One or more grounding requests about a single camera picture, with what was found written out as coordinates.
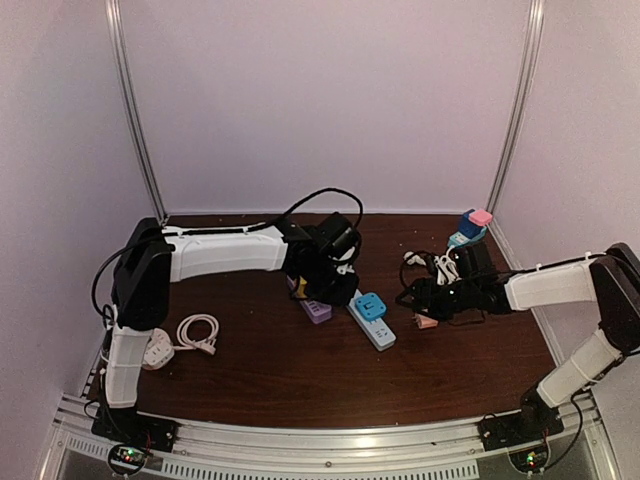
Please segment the yellow cube socket adapter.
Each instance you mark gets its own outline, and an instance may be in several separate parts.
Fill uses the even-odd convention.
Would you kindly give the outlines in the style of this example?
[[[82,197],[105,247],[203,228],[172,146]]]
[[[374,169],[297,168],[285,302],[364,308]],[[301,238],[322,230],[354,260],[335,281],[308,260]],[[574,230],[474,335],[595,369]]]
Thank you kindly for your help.
[[[297,300],[306,300],[306,285],[307,282],[304,278],[298,277],[294,282],[293,298]]]

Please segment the purple power strip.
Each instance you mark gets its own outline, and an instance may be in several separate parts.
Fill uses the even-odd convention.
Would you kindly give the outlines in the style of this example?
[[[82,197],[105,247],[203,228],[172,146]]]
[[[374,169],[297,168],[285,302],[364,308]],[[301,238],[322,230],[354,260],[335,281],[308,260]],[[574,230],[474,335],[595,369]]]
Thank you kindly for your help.
[[[314,324],[321,324],[330,320],[333,317],[333,308],[330,305],[319,303],[308,297],[306,300],[297,300],[293,298],[293,287],[296,279],[286,277],[289,293],[291,294],[292,299],[299,303],[311,322]]]

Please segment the teal usb power strip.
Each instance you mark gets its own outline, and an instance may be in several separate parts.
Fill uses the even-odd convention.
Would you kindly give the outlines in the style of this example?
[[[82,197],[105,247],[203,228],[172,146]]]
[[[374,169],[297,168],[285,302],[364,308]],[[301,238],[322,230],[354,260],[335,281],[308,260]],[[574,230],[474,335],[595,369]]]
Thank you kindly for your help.
[[[485,237],[487,230],[487,227],[483,227],[474,237],[467,237],[463,233],[457,231],[449,237],[447,247],[458,248],[466,244],[478,242]]]

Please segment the blue square plug adapter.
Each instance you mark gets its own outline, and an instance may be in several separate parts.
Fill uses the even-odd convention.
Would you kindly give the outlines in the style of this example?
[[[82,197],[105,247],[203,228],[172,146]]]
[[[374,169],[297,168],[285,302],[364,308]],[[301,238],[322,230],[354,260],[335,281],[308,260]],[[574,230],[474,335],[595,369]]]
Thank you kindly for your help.
[[[367,322],[383,318],[387,313],[387,305],[375,292],[368,292],[354,300],[356,311]]]

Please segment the pink small plug adapter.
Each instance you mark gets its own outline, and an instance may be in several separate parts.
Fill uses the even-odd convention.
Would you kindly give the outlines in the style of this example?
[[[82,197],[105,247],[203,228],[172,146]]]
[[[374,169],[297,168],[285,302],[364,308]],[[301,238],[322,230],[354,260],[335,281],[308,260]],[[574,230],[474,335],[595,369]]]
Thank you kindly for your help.
[[[415,313],[414,322],[420,330],[437,328],[439,322],[430,317]]]

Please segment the dark blue plug adapter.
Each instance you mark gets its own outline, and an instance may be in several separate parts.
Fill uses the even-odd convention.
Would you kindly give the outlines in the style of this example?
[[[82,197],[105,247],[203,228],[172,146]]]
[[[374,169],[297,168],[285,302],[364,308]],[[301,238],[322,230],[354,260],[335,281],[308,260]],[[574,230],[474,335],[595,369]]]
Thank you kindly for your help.
[[[483,226],[479,226],[476,223],[474,223],[471,219],[470,216],[475,212],[474,209],[470,209],[468,211],[466,211],[458,224],[458,232],[461,233],[463,236],[465,236],[468,239],[473,239],[475,238],[477,235],[479,235],[482,230],[483,230]]]

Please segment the light blue power strip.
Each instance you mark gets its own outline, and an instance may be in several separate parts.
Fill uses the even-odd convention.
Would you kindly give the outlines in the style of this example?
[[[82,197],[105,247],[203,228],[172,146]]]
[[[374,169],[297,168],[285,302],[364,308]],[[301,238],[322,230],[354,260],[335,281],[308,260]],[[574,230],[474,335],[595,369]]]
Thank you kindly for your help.
[[[388,350],[396,343],[396,335],[386,324],[384,317],[374,322],[367,322],[359,315],[356,311],[354,300],[362,294],[366,293],[361,293],[359,290],[355,292],[347,305],[347,310],[377,351]]]

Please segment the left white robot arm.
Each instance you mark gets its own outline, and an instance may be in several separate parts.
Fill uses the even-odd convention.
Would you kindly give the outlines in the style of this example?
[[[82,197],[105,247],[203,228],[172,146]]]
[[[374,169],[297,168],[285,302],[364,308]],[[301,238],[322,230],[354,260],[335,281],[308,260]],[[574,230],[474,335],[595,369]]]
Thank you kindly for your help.
[[[110,261],[114,271],[107,311],[114,325],[104,377],[110,407],[103,420],[106,429],[123,444],[143,436],[142,419],[128,409],[137,403],[146,345],[168,315],[171,284],[213,274],[280,271],[303,289],[304,298],[345,307],[359,286],[354,263],[361,244],[357,228],[339,213],[307,226],[282,218],[185,229],[141,220]]]

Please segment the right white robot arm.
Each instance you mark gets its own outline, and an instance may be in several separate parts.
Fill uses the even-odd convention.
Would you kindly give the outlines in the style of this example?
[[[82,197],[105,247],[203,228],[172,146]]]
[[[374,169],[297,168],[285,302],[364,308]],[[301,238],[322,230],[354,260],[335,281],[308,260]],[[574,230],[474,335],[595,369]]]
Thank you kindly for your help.
[[[416,256],[428,274],[403,281],[395,302],[438,322],[467,310],[508,315],[558,304],[598,306],[595,332],[523,395],[512,423],[519,440],[535,440],[554,408],[639,352],[639,260],[625,243],[524,270],[499,270],[483,241]]]

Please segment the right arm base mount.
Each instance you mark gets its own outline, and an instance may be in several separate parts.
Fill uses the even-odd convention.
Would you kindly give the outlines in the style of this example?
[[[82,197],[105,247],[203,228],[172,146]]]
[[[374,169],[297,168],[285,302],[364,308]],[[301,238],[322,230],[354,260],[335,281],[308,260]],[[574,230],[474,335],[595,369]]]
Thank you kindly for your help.
[[[531,424],[525,421],[521,411],[504,415],[489,413],[478,422],[477,431],[485,451],[514,447],[541,441],[544,435],[562,433],[564,424],[557,414],[554,410],[550,420]]]

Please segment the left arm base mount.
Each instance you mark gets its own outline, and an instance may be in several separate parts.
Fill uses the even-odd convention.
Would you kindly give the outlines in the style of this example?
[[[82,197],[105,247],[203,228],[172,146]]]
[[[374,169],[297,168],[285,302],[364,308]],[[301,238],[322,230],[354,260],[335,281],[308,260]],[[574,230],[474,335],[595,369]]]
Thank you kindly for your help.
[[[173,450],[178,424],[175,421],[139,414],[135,410],[101,410],[91,433],[144,450]]]

